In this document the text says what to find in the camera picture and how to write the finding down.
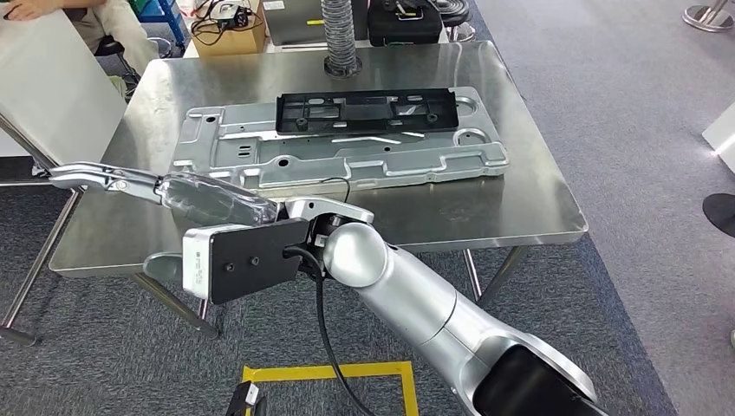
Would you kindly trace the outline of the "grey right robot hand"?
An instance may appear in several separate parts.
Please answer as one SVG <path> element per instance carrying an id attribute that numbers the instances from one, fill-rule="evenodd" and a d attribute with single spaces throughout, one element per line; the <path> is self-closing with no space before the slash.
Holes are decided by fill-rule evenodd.
<path id="1" fill-rule="evenodd" d="M 61 189 L 85 188 L 49 267 L 67 277 L 143 273 L 181 281 L 181 237 L 190 228 L 261 225 L 278 203 L 220 179 L 189 172 L 158 175 L 75 162 L 52 169 Z"/>

